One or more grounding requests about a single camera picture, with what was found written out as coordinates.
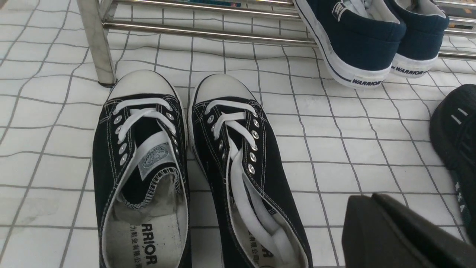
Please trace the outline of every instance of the black shoe sole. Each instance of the black shoe sole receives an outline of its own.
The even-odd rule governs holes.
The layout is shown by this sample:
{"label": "black shoe sole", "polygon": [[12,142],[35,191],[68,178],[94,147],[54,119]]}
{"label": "black shoe sole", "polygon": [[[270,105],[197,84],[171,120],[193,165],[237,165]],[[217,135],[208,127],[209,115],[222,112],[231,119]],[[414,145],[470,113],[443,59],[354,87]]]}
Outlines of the black shoe sole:
{"label": "black shoe sole", "polygon": [[441,107],[435,109],[430,120],[430,141],[450,172],[458,198],[460,212],[469,239],[476,245],[476,176],[473,167],[460,155],[455,146],[445,136],[441,125]]}

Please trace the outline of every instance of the sneaker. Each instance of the sneaker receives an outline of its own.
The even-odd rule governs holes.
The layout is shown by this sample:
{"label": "sneaker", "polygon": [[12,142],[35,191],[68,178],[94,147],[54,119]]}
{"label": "sneaker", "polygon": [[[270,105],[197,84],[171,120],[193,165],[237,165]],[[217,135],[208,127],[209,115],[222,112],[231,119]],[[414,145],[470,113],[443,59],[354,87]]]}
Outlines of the sneaker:
{"label": "sneaker", "polygon": [[253,94],[215,74],[195,89],[189,135],[218,217],[226,268],[311,268],[276,137]]}
{"label": "sneaker", "polygon": [[332,78],[375,88],[390,72],[406,26],[384,0],[294,0]]}
{"label": "sneaker", "polygon": [[407,25],[393,59],[392,73],[416,78],[425,75],[438,59],[449,17],[432,0],[387,0]]}
{"label": "sneaker", "polygon": [[450,172],[463,222],[476,245],[476,85],[453,90],[431,116],[430,140]]}
{"label": "sneaker", "polygon": [[140,70],[112,89],[92,164],[101,268],[190,268],[184,112],[174,88]]}

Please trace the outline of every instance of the black canvas sneaker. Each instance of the black canvas sneaker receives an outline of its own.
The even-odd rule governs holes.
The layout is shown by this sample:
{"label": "black canvas sneaker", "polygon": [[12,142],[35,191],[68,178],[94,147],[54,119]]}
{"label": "black canvas sneaker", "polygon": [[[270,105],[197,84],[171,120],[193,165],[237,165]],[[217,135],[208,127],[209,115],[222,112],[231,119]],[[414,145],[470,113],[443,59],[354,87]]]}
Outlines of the black canvas sneaker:
{"label": "black canvas sneaker", "polygon": [[476,85],[448,94],[431,116],[433,148],[449,170],[459,210],[476,245]]}
{"label": "black canvas sneaker", "polygon": [[226,268],[310,268],[276,137],[253,94],[215,74],[195,89],[190,142],[213,194]]}
{"label": "black canvas sneaker", "polygon": [[183,106],[159,74],[124,76],[93,143],[101,268],[190,268]]}

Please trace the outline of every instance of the shoe rack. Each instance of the shoe rack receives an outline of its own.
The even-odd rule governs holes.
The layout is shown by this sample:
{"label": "shoe rack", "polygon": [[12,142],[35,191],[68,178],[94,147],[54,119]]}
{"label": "shoe rack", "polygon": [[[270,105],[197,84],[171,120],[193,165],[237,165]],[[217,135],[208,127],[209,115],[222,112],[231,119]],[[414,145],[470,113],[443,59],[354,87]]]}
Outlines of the shoe rack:
{"label": "shoe rack", "polygon": [[[114,18],[118,4],[125,5],[146,5],[151,8],[161,9],[185,9],[195,11],[218,12],[221,14],[231,14],[235,16],[248,16],[254,18],[266,18],[280,21],[301,21],[298,13],[294,9],[292,0],[239,0],[242,6],[247,3],[253,6],[264,5],[266,7],[276,7],[276,10],[249,9],[242,7],[210,5],[177,0],[77,0],[81,18],[84,24],[86,37],[88,39],[91,55],[98,74],[99,83],[105,87],[111,87],[116,82],[114,65],[112,63],[109,44],[107,39],[108,30],[153,32],[171,35],[185,35],[202,37],[209,39],[244,41],[264,44],[295,45],[295,46],[317,46],[311,38],[285,37],[282,35],[261,35],[253,33],[241,33],[232,31],[217,31],[212,29],[189,28],[181,26],[169,26],[154,23],[124,21]],[[469,11],[476,10],[476,3],[455,2],[446,0],[435,1],[440,7],[460,8]],[[476,19],[463,17],[450,17],[450,24],[476,26]],[[448,28],[446,35],[464,36],[476,38],[476,30]],[[440,58],[476,60],[476,53],[441,50]]]}

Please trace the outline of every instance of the white rubber toe cap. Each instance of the white rubber toe cap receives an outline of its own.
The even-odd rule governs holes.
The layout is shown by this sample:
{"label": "white rubber toe cap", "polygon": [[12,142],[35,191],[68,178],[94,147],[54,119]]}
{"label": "white rubber toe cap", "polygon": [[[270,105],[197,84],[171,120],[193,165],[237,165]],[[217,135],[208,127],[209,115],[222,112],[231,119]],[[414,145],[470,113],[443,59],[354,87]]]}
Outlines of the white rubber toe cap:
{"label": "white rubber toe cap", "polygon": [[238,79],[226,74],[214,74],[205,78],[196,90],[195,103],[221,97],[256,100],[253,94]]}
{"label": "white rubber toe cap", "polygon": [[130,72],[112,88],[108,100],[136,94],[170,94],[173,88],[160,74],[150,70]]}

